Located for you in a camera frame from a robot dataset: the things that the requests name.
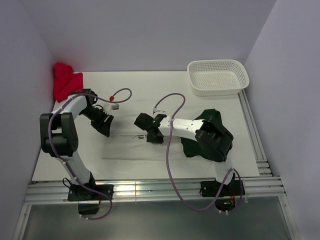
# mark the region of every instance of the wall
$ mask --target wall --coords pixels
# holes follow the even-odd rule
[[[54,57],[76,71],[185,70],[245,62],[276,0],[20,0]]]
[[[11,239],[51,110],[53,57],[18,0],[0,1],[0,239]]]
[[[319,9],[318,0],[278,0],[245,63],[263,146],[306,240],[320,235]]]

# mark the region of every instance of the white basket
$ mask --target white basket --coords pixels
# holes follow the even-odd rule
[[[236,60],[193,61],[187,72],[192,92],[198,96],[238,94],[249,85],[245,67]]]

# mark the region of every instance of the white cloth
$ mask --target white cloth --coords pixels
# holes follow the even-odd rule
[[[110,136],[105,144],[102,158],[109,160],[166,160],[168,137],[164,143],[147,142],[147,135]],[[198,159],[184,154],[180,137],[173,136],[170,144],[170,161]]]

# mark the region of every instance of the gray floor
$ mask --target gray floor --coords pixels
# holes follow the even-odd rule
[[[207,201],[193,203],[201,207]],[[79,218],[77,210],[76,204],[33,206],[23,239],[290,239],[277,197],[249,198],[229,216],[214,210],[193,212],[179,201],[115,203],[109,216],[95,221]]]

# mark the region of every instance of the basket rim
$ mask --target basket rim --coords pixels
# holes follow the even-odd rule
[[[190,66],[191,66],[192,64],[194,64],[194,63],[201,63],[201,62],[207,62],[207,63],[208,63],[208,62],[211,62],[211,63],[213,63],[213,62],[232,62],[232,63],[237,64],[237,65],[240,67],[240,69],[242,70],[243,74],[244,74],[244,78],[245,78],[245,80],[246,80],[245,86],[240,87],[240,88],[230,88],[230,89],[225,89],[225,88],[220,88],[220,89],[219,89],[219,88],[218,88],[218,89],[217,89],[217,88],[208,88],[208,89],[206,89],[206,90],[203,90],[203,89],[200,89],[200,88],[196,87],[196,86],[193,84],[192,80],[191,80],[189,68],[190,68]],[[192,86],[194,89],[196,89],[196,90],[198,90],[198,91],[201,91],[201,92],[204,92],[204,91],[206,91],[206,92],[207,92],[207,91],[217,92],[217,91],[242,90],[242,89],[245,89],[246,87],[248,87],[249,82],[250,82],[250,79],[249,79],[247,70],[245,69],[245,66],[244,66],[241,62],[239,62],[239,61],[237,61],[237,60],[234,60],[234,59],[196,60],[196,61],[192,61],[192,62],[190,62],[190,63],[188,64],[188,66],[187,66],[187,68],[186,68],[186,71],[187,71],[187,73],[188,73],[188,79],[189,79],[189,82],[190,82],[191,86]]]

